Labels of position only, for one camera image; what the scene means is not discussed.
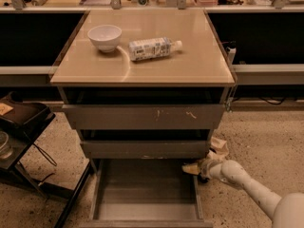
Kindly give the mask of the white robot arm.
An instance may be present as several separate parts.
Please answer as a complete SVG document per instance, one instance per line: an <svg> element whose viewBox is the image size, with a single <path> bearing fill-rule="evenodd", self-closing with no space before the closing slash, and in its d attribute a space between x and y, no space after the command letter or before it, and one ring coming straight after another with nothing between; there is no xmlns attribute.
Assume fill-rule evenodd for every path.
<svg viewBox="0 0 304 228"><path fill-rule="evenodd" d="M203 159L185 164L182 171L203 179L217 179L244 190L272 221L272 228L304 228L304 194L281 197L253 179L238 162Z"/></svg>

